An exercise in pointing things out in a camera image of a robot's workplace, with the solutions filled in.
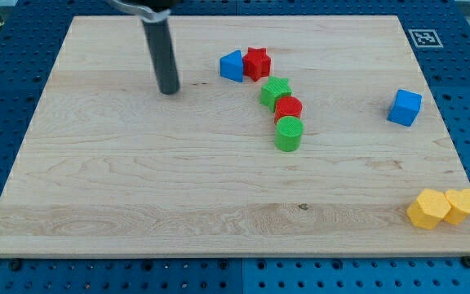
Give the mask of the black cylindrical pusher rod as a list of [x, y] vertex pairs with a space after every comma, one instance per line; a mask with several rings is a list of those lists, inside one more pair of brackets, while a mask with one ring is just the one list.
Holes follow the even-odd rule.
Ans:
[[180, 89], [180, 81], [167, 17], [162, 15], [168, 7], [151, 7], [151, 10], [158, 21], [143, 21], [143, 26], [158, 90], [173, 95]]

